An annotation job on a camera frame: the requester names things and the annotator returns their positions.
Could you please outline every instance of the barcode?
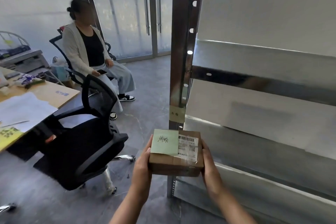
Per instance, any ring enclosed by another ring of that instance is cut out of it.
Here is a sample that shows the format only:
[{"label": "barcode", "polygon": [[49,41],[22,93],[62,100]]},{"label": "barcode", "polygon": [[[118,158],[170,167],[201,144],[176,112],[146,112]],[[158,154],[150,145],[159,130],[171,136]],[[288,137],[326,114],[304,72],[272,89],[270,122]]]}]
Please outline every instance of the barcode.
[{"label": "barcode", "polygon": [[185,137],[185,136],[181,136],[179,135],[178,136],[179,139],[183,139],[183,140],[187,140],[187,141],[190,141],[190,142],[194,142],[194,138],[191,138],[191,137]]}]

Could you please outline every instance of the green sticky note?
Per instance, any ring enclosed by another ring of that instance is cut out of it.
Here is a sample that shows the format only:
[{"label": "green sticky note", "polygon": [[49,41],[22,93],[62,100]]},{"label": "green sticky note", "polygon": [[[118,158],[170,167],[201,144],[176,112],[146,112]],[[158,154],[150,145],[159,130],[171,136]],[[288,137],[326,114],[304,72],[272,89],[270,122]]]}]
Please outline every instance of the green sticky note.
[{"label": "green sticky note", "polygon": [[154,129],[151,153],[177,155],[179,151],[179,131]]}]

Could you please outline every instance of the white cardigan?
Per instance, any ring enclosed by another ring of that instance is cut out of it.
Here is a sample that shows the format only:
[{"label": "white cardigan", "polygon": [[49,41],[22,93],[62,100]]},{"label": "white cardigan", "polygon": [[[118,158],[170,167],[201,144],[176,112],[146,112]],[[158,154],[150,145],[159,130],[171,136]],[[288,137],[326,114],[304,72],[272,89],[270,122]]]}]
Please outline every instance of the white cardigan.
[{"label": "white cardigan", "polygon": [[[105,42],[100,35],[100,31],[95,27],[92,28],[98,35],[101,44],[104,47],[104,59],[111,59],[107,52]],[[74,22],[64,27],[62,39],[65,55],[71,62],[73,69],[85,76],[91,74],[94,69],[89,66],[89,60],[87,58],[83,38]]]}]

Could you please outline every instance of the black and white sneaker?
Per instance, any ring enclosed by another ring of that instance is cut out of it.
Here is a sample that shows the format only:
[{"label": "black and white sneaker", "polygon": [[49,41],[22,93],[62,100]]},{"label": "black and white sneaker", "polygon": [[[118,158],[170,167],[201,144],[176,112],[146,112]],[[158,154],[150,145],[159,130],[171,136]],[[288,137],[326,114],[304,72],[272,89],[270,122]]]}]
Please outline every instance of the black and white sneaker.
[{"label": "black and white sneaker", "polygon": [[118,98],[119,98],[119,101],[128,101],[128,102],[131,102],[131,101],[134,101],[135,100],[135,97],[133,96],[130,96],[130,95],[126,95],[126,94],[119,94],[118,95]]},{"label": "black and white sneaker", "polygon": [[117,118],[117,114],[115,112],[110,113],[110,120],[115,120]]}]

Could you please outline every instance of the smartphone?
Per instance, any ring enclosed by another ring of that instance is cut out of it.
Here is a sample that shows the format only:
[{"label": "smartphone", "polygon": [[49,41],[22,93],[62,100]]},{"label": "smartphone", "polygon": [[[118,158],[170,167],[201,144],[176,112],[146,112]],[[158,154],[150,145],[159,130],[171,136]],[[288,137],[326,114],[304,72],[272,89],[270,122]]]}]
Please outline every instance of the smartphone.
[{"label": "smartphone", "polygon": [[107,73],[107,72],[104,71],[103,69],[99,69],[99,70],[97,70],[97,72],[100,73],[100,74],[106,74],[106,73]]}]

